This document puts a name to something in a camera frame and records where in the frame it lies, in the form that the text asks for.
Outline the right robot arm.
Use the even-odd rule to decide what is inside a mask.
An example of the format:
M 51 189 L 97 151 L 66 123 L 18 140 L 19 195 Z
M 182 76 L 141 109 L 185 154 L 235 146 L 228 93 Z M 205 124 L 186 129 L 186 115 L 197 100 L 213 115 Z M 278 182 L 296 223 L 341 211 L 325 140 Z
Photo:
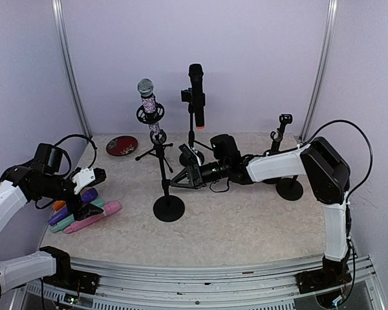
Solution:
M 230 183 L 251 185 L 278 180 L 277 193 L 286 200 L 300 199 L 303 191 L 298 176 L 306 176 L 311 191 L 320 202 L 325 223 L 325 252 L 318 281 L 325 287 L 347 273 L 350 246 L 350 201 L 355 188 L 350 186 L 350 167 L 336 149 L 314 133 L 307 141 L 288 150 L 242 155 L 233 136 L 219 134 L 210 139 L 214 162 L 199 165 L 187 145 L 179 149 L 190 164 L 169 182 L 177 188 L 199 189 L 226 179 Z

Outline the pink microphone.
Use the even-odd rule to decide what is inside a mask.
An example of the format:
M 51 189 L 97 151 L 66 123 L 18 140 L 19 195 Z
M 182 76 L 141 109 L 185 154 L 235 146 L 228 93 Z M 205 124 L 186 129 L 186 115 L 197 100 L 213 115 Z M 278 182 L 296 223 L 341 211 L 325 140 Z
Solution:
M 100 214 L 92 215 L 90 217 L 87 217 L 84 220 L 73 222 L 67 228 L 65 228 L 63 230 L 63 233 L 64 234 L 71 234 L 71 233 L 77 232 L 85 227 L 88 227 L 91 224 L 93 224 L 93 223 L 95 223 L 95 222 L 97 222 L 105 217 L 111 216 L 111 215 L 117 213 L 118 211 L 122 210 L 122 205 L 120 204 L 120 202 L 118 200 L 110 201 L 102 207 L 102 210 L 103 211 Z

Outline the teal microphone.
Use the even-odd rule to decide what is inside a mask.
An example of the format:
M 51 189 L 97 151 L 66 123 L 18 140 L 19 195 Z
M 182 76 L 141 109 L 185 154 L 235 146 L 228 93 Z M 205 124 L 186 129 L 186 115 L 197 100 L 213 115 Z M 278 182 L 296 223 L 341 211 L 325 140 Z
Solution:
M 95 205 L 99 208 L 102 208 L 105 205 L 105 202 L 102 199 L 98 198 L 98 199 L 92 201 L 91 204 Z M 57 233 L 59 231 L 63 231 L 64 229 L 66 229 L 68 226 L 70 226 L 74 222 L 75 222 L 74 215 L 71 214 L 71 215 L 67 216 L 66 218 L 57 222 L 55 225 L 51 226 L 50 232 Z

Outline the orange microphone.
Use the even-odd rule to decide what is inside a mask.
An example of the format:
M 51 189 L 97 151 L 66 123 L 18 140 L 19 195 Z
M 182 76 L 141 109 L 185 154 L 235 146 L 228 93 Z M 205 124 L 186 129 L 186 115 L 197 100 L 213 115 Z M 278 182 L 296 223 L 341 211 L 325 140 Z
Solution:
M 56 212 L 58 212 L 58 211 L 60 211 L 62 208 L 64 208 L 65 206 L 66 206 L 65 201 L 59 200 L 59 201 L 56 201 L 56 202 L 53 204 L 52 208 L 53 208 Z

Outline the black round-base stand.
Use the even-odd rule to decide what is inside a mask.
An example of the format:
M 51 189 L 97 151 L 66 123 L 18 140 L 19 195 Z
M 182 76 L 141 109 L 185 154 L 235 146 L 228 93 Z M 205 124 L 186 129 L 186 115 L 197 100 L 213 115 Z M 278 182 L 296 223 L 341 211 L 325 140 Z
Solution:
M 281 131 L 284 135 L 286 126 L 291 124 L 292 122 L 293 122 L 293 116 L 291 114 L 281 114 L 279 116 L 279 127 L 276 130 Z

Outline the purple microphone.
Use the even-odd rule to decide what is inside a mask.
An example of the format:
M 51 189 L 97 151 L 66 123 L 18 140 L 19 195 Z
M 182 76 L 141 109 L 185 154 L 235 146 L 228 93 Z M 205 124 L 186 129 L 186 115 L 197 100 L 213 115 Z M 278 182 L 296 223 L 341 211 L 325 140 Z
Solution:
M 98 197 L 98 191 L 95 188 L 90 188 L 82 194 L 81 200 L 83 203 L 90 203 L 94 201 L 97 197 Z M 50 218 L 50 220 L 48 221 L 48 224 L 50 226 L 56 225 L 58 222 L 64 220 L 68 216 L 70 216 L 70 212 L 67 210 L 67 207 L 64 206 L 55 215 L 53 215 Z

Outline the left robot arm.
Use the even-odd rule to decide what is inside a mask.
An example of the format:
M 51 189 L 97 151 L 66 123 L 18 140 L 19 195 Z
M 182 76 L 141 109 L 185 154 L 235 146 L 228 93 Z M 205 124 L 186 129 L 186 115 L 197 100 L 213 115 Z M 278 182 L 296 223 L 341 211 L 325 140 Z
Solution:
M 103 211 L 81 198 L 84 188 L 106 180 L 106 171 L 89 165 L 59 173 L 68 154 L 57 143 L 40 143 L 34 157 L 4 171 L 0 177 L 0 234 L 14 215 L 30 202 L 48 198 L 52 203 L 64 201 L 75 220 L 84 220 Z M 42 279 L 51 285 L 72 287 L 81 282 L 70 266 L 68 253 L 46 246 L 33 254 L 0 262 L 0 298 L 7 291 Z

